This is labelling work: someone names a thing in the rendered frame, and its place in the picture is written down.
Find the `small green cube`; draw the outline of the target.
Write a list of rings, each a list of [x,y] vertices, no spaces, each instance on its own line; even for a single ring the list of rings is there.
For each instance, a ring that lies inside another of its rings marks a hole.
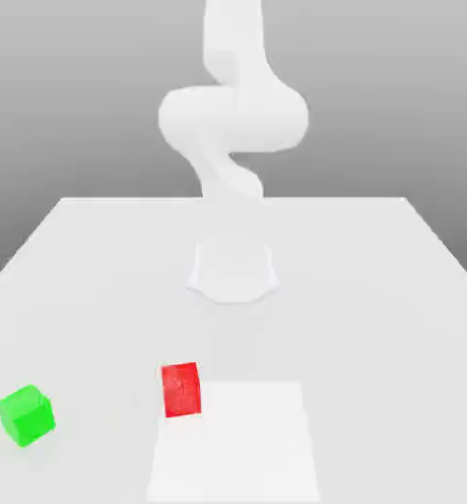
[[[5,432],[20,448],[31,445],[56,427],[49,397],[33,384],[0,399],[0,420]]]

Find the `small red cube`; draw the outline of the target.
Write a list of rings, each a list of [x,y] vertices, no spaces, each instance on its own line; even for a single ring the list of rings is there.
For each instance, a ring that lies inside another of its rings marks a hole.
[[[196,362],[164,365],[161,376],[166,417],[202,412],[201,387]]]

